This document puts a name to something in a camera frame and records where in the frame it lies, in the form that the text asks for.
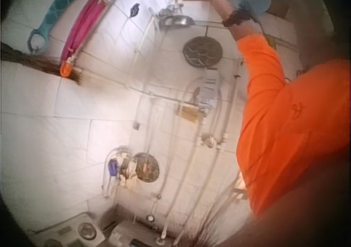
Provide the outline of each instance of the tile grout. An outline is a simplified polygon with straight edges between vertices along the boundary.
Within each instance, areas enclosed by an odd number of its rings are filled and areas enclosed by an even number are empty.
[[[55,119],[70,119],[70,120],[84,120],[84,121],[111,121],[111,122],[132,122],[132,120],[113,120],[113,119],[92,119],[92,118],[77,118],[77,117],[65,117],[58,115],[30,115],[30,114],[17,114],[10,112],[1,112],[2,114],[16,115],[18,117],[40,117],[40,118],[55,118]]]

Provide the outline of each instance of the broom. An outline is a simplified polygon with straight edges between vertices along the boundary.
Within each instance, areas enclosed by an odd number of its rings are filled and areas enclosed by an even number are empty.
[[[42,55],[26,54],[19,50],[13,49],[12,47],[3,42],[1,42],[1,61],[19,63],[23,66],[40,70],[48,74],[61,76],[61,65],[54,58]],[[75,81],[78,85],[80,84],[81,75],[74,69],[67,78]]]

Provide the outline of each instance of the water pipe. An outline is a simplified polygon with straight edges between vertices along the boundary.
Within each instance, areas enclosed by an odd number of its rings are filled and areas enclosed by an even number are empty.
[[[176,246],[176,245],[179,243],[181,237],[183,236],[184,231],[185,231],[185,228],[186,228],[186,225],[188,224],[188,222],[189,222],[189,220],[190,220],[190,218],[191,218],[191,215],[194,213],[195,209],[196,209],[197,206],[199,205],[199,202],[200,202],[200,200],[201,200],[201,198],[202,198],[202,195],[203,195],[204,191],[206,190],[206,188],[207,188],[207,186],[208,186],[208,184],[209,184],[209,182],[210,182],[210,180],[211,180],[214,167],[215,167],[215,165],[216,165],[218,159],[220,158],[222,152],[224,151],[224,146],[225,146],[225,144],[226,144],[226,139],[227,139],[227,137],[228,137],[228,124],[229,124],[229,120],[230,120],[230,118],[231,118],[231,116],[232,116],[232,114],[233,114],[232,109],[235,108],[235,103],[236,103],[236,98],[237,98],[237,92],[238,92],[237,82],[238,82],[240,76],[239,76],[239,75],[235,75],[234,77],[235,77],[235,88],[234,88],[234,91],[232,91],[232,94],[231,94],[231,97],[232,97],[231,100],[232,100],[232,101],[230,102],[230,105],[229,105],[229,107],[228,107],[228,112],[226,113],[226,117],[225,117],[225,120],[224,120],[224,126],[223,126],[223,127],[224,127],[224,131],[222,132],[222,140],[221,140],[221,142],[220,142],[219,144],[217,144],[217,147],[216,147],[216,148],[217,148],[216,155],[215,155],[215,157],[214,157],[214,159],[213,159],[213,161],[212,161],[212,163],[211,163],[210,171],[209,171],[209,173],[208,173],[207,176],[206,176],[206,181],[205,181],[205,183],[203,184],[203,186],[202,186],[202,188],[201,188],[201,190],[200,190],[200,194],[199,194],[199,196],[197,197],[197,199],[196,199],[196,201],[195,201],[195,203],[194,203],[193,208],[191,209],[190,213],[188,214],[188,216],[187,216],[187,218],[186,218],[186,220],[185,220],[185,222],[184,222],[184,224],[183,224],[182,230],[180,231],[180,233],[178,234],[178,236],[177,236],[176,239],[174,240],[173,246]]]
[[[180,129],[180,122],[182,120],[181,118],[181,114],[182,114],[182,111],[183,111],[183,105],[184,105],[184,99],[185,99],[185,96],[190,88],[190,86],[198,81],[202,79],[202,77],[198,77],[192,81],[189,82],[189,84],[187,85],[187,87],[185,88],[185,91],[183,93],[183,96],[180,100],[180,103],[179,103],[179,116],[178,116],[178,120],[177,120],[177,125],[176,125],[176,128],[175,128],[175,141],[172,145],[172,150],[170,151],[170,156],[169,156],[169,159],[167,161],[167,167],[166,167],[166,174],[165,174],[165,179],[164,179],[164,182],[162,183],[162,186],[161,186],[161,189],[160,189],[160,192],[158,193],[158,195],[156,196],[156,199],[155,199],[155,202],[152,206],[152,209],[151,209],[151,214],[147,215],[146,216],[146,219],[147,221],[149,222],[154,222],[155,221],[155,213],[156,213],[156,209],[157,209],[157,205],[158,205],[158,202],[159,200],[161,199],[162,197],[162,194],[163,194],[163,190],[165,189],[165,186],[166,186],[166,183],[167,183],[167,180],[168,180],[168,175],[169,175],[169,171],[171,169],[171,166],[172,166],[172,163],[173,163],[173,160],[174,160],[174,156],[175,156],[175,152],[176,152],[176,148],[178,146],[178,135],[179,135],[179,129]]]
[[[132,64],[131,64],[131,67],[129,68],[129,72],[128,72],[128,79],[126,81],[126,88],[129,89],[130,87],[130,83],[131,83],[131,80],[133,78],[133,74],[134,74],[134,70],[135,70],[135,66],[137,64],[137,61],[138,61],[138,57],[140,55],[140,51],[141,51],[141,48],[144,44],[144,41],[148,35],[148,32],[149,32],[149,29],[151,28],[152,24],[155,25],[155,22],[157,22],[157,19],[155,18],[155,16],[152,14],[152,9],[149,8],[149,11],[151,13],[151,19],[148,23],[148,25],[146,26],[146,29],[143,33],[143,36],[141,37],[140,41],[139,41],[139,44],[138,44],[138,47],[136,49],[134,49],[134,57],[133,57],[133,61],[132,61]]]
[[[183,176],[182,176],[182,181],[180,182],[180,185],[175,193],[175,197],[171,203],[171,206],[169,207],[169,210],[167,212],[167,215],[166,215],[166,223],[163,227],[163,230],[162,230],[162,233],[161,233],[161,237],[158,239],[159,242],[162,242],[166,236],[167,236],[167,228],[168,228],[168,224],[169,224],[169,218],[171,216],[171,213],[172,213],[172,210],[177,202],[177,199],[179,197],[179,194],[180,194],[180,191],[182,190],[183,186],[184,186],[184,183],[185,183],[185,180],[186,178],[188,177],[188,173],[189,173],[189,170],[192,168],[193,164],[194,164],[194,155],[195,155],[195,152],[196,152],[196,148],[199,147],[202,143],[202,140],[201,140],[201,136],[202,136],[202,127],[206,124],[206,111],[201,111],[201,114],[202,114],[202,118],[200,119],[199,121],[199,126],[197,128],[197,131],[196,131],[196,136],[195,136],[195,140],[194,140],[194,145],[193,147],[191,148],[191,152],[190,152],[190,155],[189,155],[189,158],[188,158],[188,164],[186,166],[186,170],[184,171],[183,173]]]

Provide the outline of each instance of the hanging towel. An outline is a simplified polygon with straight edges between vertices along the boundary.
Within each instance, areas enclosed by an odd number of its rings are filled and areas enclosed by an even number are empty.
[[[67,59],[74,54],[85,37],[88,35],[90,29],[97,21],[100,14],[104,11],[105,7],[106,2],[104,0],[89,0],[87,2],[80,12],[67,38],[61,55],[61,64],[67,61]]]

